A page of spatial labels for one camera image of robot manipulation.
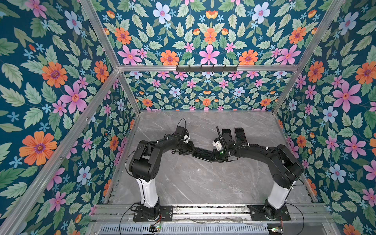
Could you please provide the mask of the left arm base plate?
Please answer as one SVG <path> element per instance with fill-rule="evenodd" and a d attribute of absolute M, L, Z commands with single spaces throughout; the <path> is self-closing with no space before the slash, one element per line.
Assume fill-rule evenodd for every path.
<path fill-rule="evenodd" d="M 155 208 L 148 208 L 146 206 L 137 206 L 134 212 L 134 222 L 157 222 L 157 221 L 172 221 L 173 206 L 156 206 Z"/>

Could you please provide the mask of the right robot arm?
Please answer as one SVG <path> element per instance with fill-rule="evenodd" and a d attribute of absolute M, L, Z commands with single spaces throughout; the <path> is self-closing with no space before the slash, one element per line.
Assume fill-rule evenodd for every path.
<path fill-rule="evenodd" d="M 285 145 L 268 147 L 242 141 L 235 142 L 227 133 L 220 135 L 212 144 L 220 160 L 226 161 L 234 156 L 259 161 L 268 166 L 274 184 L 262 212 L 269 220 L 279 218 L 293 186 L 304 172 L 290 149 Z"/>

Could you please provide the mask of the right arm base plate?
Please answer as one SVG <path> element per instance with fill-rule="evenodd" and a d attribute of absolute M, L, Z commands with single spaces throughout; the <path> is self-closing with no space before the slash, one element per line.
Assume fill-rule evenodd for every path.
<path fill-rule="evenodd" d="M 286 205 L 280 209 L 265 205 L 247 205 L 247 208 L 250 210 L 250 216 L 253 221 L 291 221 Z"/>

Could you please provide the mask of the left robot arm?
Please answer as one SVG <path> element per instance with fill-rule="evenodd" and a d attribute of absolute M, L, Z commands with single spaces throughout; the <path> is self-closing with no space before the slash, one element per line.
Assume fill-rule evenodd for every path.
<path fill-rule="evenodd" d="M 168 151 L 188 153 L 190 135 L 185 127 L 177 126 L 172 134 L 166 134 L 156 141 L 140 141 L 128 166 L 129 174 L 136 179 L 141 200 L 136 208 L 139 215 L 148 220 L 160 216 L 160 198 L 157 194 L 155 178 L 159 172 L 162 155 Z"/>

